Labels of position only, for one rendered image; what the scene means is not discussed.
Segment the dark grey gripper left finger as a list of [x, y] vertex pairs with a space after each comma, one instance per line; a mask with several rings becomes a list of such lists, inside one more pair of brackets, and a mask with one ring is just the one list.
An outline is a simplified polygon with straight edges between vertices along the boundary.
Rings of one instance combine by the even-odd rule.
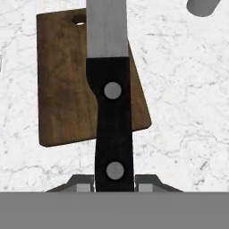
[[54, 187], [48, 192], [94, 192], [93, 174], [74, 174], [67, 183]]

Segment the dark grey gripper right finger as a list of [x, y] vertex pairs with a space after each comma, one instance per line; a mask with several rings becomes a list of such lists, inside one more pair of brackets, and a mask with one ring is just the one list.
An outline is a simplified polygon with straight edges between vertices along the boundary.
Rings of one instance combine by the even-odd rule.
[[136, 174], [135, 175], [136, 192], [180, 192], [180, 190], [162, 183], [155, 174]]

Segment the black handled kitchen knife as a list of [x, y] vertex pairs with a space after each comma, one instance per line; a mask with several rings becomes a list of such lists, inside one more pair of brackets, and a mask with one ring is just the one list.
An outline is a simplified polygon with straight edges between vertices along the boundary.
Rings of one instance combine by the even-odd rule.
[[86, 77], [98, 103], [96, 191], [133, 191], [126, 0], [86, 0]]

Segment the brown wooden cutting board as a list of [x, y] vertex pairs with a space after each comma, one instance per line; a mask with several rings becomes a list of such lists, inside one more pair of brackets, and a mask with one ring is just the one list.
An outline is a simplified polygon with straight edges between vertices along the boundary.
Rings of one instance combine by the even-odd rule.
[[44, 147], [96, 138], [98, 105], [86, 79], [84, 8], [37, 16], [38, 138]]

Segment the grey cylindrical object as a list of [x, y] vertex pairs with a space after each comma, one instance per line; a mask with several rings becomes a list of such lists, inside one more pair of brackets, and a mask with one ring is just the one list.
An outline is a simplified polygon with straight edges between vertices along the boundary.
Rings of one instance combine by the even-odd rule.
[[189, 13], [198, 17], [211, 15], [221, 0], [188, 0], [186, 8]]

